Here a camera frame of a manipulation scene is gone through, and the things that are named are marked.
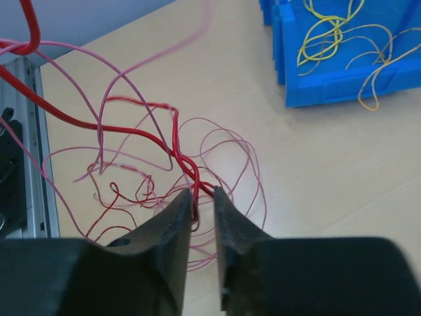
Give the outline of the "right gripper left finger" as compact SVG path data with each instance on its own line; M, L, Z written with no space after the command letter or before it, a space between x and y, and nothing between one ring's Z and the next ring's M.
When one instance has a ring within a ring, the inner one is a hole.
M2 315L181 315L192 198L107 246L85 239L1 241Z

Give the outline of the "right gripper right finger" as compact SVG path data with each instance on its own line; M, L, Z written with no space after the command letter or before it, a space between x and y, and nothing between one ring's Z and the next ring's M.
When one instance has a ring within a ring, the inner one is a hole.
M214 189L227 315L419 315L420 285L386 238L274 238Z

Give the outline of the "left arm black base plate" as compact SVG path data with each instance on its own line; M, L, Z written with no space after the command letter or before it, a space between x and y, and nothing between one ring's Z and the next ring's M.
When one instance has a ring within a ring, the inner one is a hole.
M24 152L1 126L1 237L24 227L26 221Z

